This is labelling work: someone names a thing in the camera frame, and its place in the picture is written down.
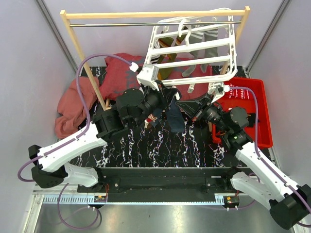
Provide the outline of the navy dark sock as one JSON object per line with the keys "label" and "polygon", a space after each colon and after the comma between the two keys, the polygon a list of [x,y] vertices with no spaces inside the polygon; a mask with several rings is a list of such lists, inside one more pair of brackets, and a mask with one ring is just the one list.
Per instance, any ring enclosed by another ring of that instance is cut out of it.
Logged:
{"label": "navy dark sock", "polygon": [[169,109],[166,110],[166,116],[172,133],[182,133],[185,130],[184,118],[176,105],[176,99],[172,100]]}
{"label": "navy dark sock", "polygon": [[159,123],[159,119],[161,117],[161,114],[162,114],[162,110],[161,109],[156,109],[144,121],[144,128],[145,129],[150,129],[152,127],[155,127]]}

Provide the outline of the olive green ribbed sock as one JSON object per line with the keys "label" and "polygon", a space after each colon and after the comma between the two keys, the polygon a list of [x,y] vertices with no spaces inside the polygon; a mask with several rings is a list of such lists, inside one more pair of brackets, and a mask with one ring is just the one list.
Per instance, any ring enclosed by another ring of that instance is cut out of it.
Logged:
{"label": "olive green ribbed sock", "polygon": [[[180,46],[181,43],[185,40],[185,37],[186,35],[183,34],[181,36],[177,36],[176,39],[172,38],[172,37],[163,37],[163,38],[160,38],[158,39],[158,42],[155,46],[155,48],[169,48],[171,47],[172,45],[174,47],[176,46]],[[175,62],[176,60],[176,57],[177,57],[177,54],[176,53],[170,53],[170,54],[161,54],[161,55],[158,55],[156,60],[155,60],[155,63],[156,64],[162,64],[162,63],[173,63]],[[172,73],[173,71],[173,67],[169,67],[169,68],[160,68],[159,69],[159,73],[158,73],[158,79],[159,80],[165,80],[167,79],[170,74]]]}

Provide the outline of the white plastic clip hanger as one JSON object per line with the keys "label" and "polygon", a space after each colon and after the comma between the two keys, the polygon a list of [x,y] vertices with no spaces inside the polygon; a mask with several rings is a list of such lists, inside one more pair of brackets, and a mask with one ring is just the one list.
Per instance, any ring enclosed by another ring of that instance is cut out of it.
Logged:
{"label": "white plastic clip hanger", "polygon": [[[223,39],[228,36],[227,28],[219,28],[219,29],[212,29],[207,32],[194,32],[190,38],[189,42],[192,43],[198,43],[198,42],[207,42],[212,41],[215,39]],[[177,35],[169,36],[174,39],[176,39]],[[228,47],[222,46],[222,47],[216,47],[216,48],[210,48],[210,49],[203,49],[203,50],[197,50],[192,52],[182,52],[177,53],[177,57],[175,62],[183,62],[188,60],[196,60],[196,59],[202,59],[202,58],[212,58],[216,56],[224,56],[228,53]],[[182,73],[183,79],[188,78],[195,70],[197,65],[189,66],[187,70],[185,70]],[[211,64],[201,64],[201,71],[203,73],[206,72],[208,66],[212,66],[213,76],[219,75],[221,73],[223,62],[219,63],[211,63]]]}

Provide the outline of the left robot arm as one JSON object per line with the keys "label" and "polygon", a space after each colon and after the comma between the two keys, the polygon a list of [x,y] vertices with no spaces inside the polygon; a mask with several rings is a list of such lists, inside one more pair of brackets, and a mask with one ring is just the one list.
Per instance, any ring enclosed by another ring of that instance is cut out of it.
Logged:
{"label": "left robot arm", "polygon": [[116,98],[111,109],[94,116],[89,125],[76,133],[51,146],[29,147],[30,158],[38,159],[31,169],[33,180],[41,188],[69,183],[89,187],[94,192],[102,191],[105,180],[97,168],[74,166],[70,160],[126,136],[156,109],[168,109],[178,95],[176,88],[162,83],[158,83],[157,90],[127,89]]}

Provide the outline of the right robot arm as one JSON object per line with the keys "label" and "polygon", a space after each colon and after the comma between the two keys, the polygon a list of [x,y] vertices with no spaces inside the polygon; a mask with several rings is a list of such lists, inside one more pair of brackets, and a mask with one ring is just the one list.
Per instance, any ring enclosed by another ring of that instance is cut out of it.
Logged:
{"label": "right robot arm", "polygon": [[311,188],[299,185],[275,166],[245,132],[247,112],[241,107],[224,111],[211,102],[209,95],[178,101],[177,106],[193,121],[205,119],[223,131],[222,146],[247,165],[258,177],[251,179],[238,168],[221,179],[225,192],[241,191],[264,206],[283,229],[290,229],[311,213]]}

